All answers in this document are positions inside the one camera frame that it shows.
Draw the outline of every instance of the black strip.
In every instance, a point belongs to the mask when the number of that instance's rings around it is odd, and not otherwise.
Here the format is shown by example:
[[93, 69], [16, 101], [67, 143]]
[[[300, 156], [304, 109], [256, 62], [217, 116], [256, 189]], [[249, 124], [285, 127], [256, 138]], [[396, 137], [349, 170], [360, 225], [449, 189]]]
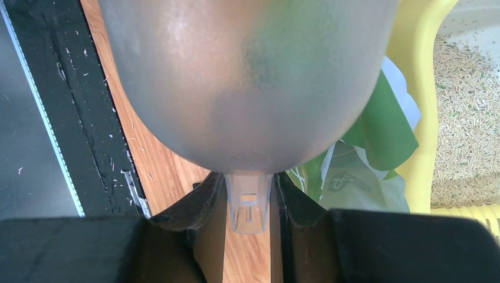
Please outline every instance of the black strip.
[[140, 188], [78, 0], [5, 0], [85, 215], [141, 213]]

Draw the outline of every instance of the wooden surface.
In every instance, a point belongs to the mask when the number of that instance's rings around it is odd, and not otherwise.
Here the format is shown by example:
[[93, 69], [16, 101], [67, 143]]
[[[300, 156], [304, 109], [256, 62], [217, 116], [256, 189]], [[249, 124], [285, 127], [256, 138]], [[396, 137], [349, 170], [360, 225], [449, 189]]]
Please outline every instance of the wooden surface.
[[[132, 109], [117, 75], [97, 0], [81, 0], [116, 110], [153, 214], [192, 190], [208, 170], [179, 157], [148, 131]], [[226, 229], [224, 282], [270, 282], [269, 230], [242, 235]]]

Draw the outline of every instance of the transparent plastic connector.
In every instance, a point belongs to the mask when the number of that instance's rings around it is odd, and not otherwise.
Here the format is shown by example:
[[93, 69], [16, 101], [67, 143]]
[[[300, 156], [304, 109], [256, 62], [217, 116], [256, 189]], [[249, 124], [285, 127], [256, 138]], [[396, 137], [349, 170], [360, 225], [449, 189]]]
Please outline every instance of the transparent plastic connector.
[[231, 227], [237, 233], [261, 233], [267, 227], [273, 174], [225, 174]]

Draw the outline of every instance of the wood plank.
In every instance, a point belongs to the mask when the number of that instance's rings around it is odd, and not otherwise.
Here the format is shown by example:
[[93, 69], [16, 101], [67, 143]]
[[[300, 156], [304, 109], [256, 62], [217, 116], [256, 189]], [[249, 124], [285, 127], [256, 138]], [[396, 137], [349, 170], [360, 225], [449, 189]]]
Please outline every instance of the wood plank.
[[[97, 0], [81, 0], [116, 110], [152, 214], [168, 208], [203, 180], [208, 170], [170, 151], [149, 132], [121, 86]], [[270, 282], [269, 230], [242, 235], [226, 229], [224, 282]]]

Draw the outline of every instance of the yellow litter box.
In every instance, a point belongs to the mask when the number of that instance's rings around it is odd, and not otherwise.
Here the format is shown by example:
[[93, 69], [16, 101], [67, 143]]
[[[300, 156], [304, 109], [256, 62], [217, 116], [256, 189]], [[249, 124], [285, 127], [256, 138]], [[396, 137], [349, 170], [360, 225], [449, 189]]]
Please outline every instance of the yellow litter box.
[[430, 209], [430, 188], [438, 145], [438, 105], [433, 69], [433, 45], [439, 26], [458, 0], [401, 0], [387, 56], [401, 69], [408, 92], [422, 119], [415, 130], [420, 147], [398, 168], [406, 181], [406, 199], [412, 213], [472, 218], [483, 223], [497, 240], [500, 206]]

